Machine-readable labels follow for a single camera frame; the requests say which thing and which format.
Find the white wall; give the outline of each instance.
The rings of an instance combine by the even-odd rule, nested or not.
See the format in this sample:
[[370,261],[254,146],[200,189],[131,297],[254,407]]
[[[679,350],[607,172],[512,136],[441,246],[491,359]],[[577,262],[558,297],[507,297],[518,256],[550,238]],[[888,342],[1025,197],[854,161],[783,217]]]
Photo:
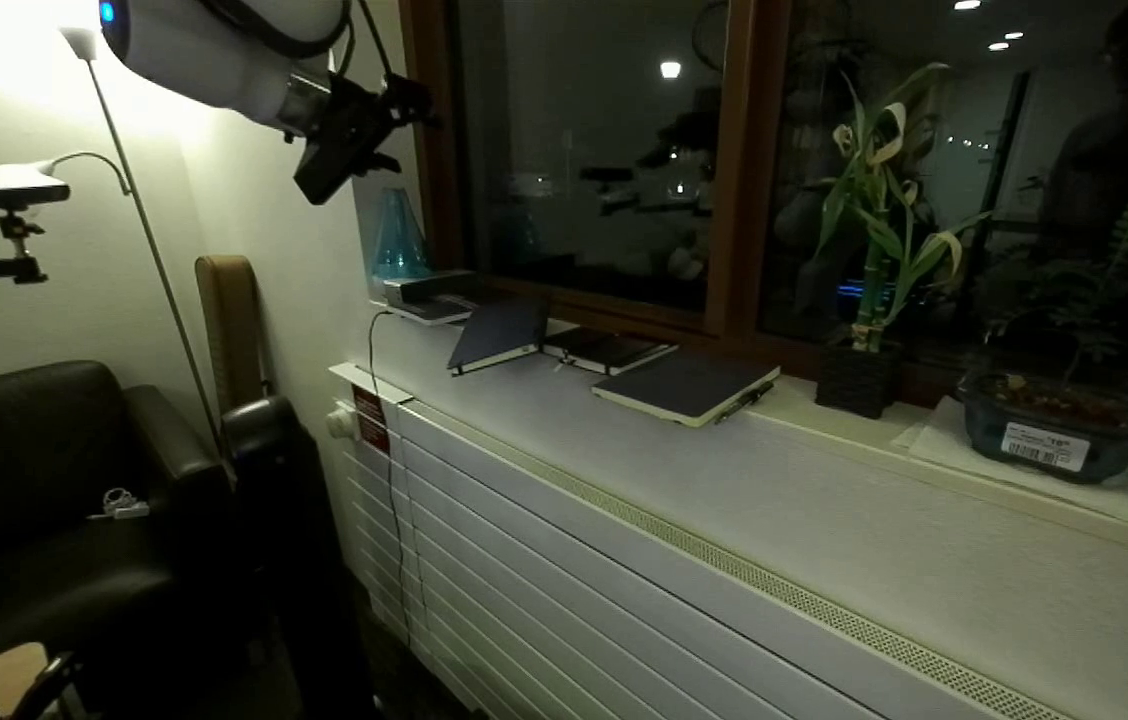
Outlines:
[[[0,0],[0,165],[81,146],[116,156],[89,72],[54,36],[46,5],[61,0]],[[394,5],[378,0],[375,18],[399,54]],[[352,77],[375,82],[375,51],[368,30],[361,36]],[[262,290],[280,390],[317,425],[327,403],[327,364],[361,342],[355,328],[368,317],[352,189],[310,209],[290,184],[299,143],[144,82],[109,47],[99,47],[97,66],[207,386],[210,367],[191,261],[242,250]],[[72,184],[72,200],[33,212],[43,224],[33,256],[40,256],[46,282],[16,289],[0,280],[0,373],[97,354],[126,383],[168,386],[200,419],[136,209],[116,191],[102,165],[72,161],[61,165],[61,174]]]

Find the window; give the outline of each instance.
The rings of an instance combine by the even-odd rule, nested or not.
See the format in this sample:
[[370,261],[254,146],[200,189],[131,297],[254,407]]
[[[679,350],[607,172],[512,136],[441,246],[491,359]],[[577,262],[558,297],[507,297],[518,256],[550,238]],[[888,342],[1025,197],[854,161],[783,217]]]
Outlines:
[[[814,246],[851,91],[952,64],[916,174],[935,220],[989,212],[960,290],[902,319],[913,401],[952,386],[1025,262],[1104,250],[1128,204],[1128,0],[413,0],[405,26],[442,112],[425,136],[441,261],[783,373],[851,317],[860,261]],[[711,130],[670,146],[679,119]]]

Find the white radiator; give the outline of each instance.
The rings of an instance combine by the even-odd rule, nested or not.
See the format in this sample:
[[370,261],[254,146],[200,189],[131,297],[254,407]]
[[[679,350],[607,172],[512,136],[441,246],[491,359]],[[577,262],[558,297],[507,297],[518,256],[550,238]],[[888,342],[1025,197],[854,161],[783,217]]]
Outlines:
[[336,414],[352,572],[494,720],[1061,714],[456,414],[387,403],[387,451]]

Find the plant pot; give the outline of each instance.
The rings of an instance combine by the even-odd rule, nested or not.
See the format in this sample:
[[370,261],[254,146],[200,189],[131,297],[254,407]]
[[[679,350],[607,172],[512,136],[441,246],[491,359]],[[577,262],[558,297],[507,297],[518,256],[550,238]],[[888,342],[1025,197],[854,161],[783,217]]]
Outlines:
[[[1100,386],[1061,386],[1047,379],[1006,383],[1000,367],[972,367],[960,379],[965,430],[979,456],[1033,464],[1073,482],[1104,482],[1128,466],[1128,395]],[[1104,407],[1104,419],[1080,419],[1075,407],[1040,407],[1025,395],[1073,395]]]
[[854,414],[885,414],[894,390],[901,346],[854,350],[829,342],[814,373],[814,403],[844,407]]

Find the white label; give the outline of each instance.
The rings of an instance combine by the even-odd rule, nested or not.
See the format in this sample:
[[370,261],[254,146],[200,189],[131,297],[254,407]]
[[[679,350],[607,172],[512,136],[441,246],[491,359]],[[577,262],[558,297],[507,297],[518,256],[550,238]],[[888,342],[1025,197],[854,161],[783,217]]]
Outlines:
[[1080,471],[1087,458],[1087,440],[1082,435],[1063,435],[1063,430],[1045,430],[1033,425],[1005,425],[1000,451],[1025,456],[1033,464]]

